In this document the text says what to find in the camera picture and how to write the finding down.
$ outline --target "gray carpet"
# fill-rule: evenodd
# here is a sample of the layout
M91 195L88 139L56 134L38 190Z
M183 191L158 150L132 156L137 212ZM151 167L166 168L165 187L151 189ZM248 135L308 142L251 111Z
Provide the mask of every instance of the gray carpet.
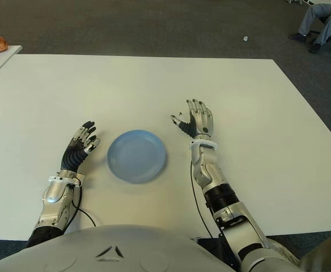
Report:
M306 9L284 0L0 0L0 36L27 54L270 58L331 131L331 45L313 55L287 38ZM300 257L330 235L274 238ZM0 241L0 258L23 245Z

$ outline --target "person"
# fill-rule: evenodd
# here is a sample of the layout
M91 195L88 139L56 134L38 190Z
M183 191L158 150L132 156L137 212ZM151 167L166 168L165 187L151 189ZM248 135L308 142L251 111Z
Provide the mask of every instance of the person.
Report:
M316 54L327 39L331 36L331 4L314 4L307 10L304 19L299 27L298 33L290 35L289 39L305 42L310 31L311 24L316 18L327 17L323 30L311 46L309 52Z

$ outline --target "robotic arm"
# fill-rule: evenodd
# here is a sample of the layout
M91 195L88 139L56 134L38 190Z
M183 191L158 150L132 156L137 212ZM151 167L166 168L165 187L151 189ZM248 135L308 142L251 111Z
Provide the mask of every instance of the robotic arm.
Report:
M63 154L61 170L57 176L49 178L50 185L42 197L43 210L28 240L27 248L65 233L76 186L80 187L80 198L82 196L84 175L77 173L78 168L100 143L95 135L89 137L96 130L94 124L88 121L77 130Z
M266 238L219 168L217 144L211 141L211 111L196 99L187 100L187 103L190 122L183 122L174 115L171 115L171 119L183 132L194 138L190 143L193 176L202 188L206 205L220 229L219 237L224 249L232 252L234 260L230 265L236 270L241 267L244 272L301 271L291 263L296 263L296 258L291 257L291 254L283 254L286 249Z

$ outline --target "blue plate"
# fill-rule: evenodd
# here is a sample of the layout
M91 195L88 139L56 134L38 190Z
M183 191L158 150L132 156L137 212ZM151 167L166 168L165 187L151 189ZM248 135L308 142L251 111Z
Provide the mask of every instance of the blue plate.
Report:
M110 170L118 178L132 183L155 177L165 162L163 143L145 130L131 130L121 134L108 150Z

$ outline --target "robot forearm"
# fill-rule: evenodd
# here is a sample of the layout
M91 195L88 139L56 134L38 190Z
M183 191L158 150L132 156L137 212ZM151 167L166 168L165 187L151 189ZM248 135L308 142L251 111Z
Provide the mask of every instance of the robot forearm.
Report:
M70 206L74 199L74 187L81 186L84 176L61 170L50 177L50 185L43 194L43 209L35 225L27 247L32 247L64 233L70 218Z
M268 240L245 205L239 201L217 162L217 144L210 140L191 142L193 176L206 199L206 205L226 238L236 260L256 248L268 248Z

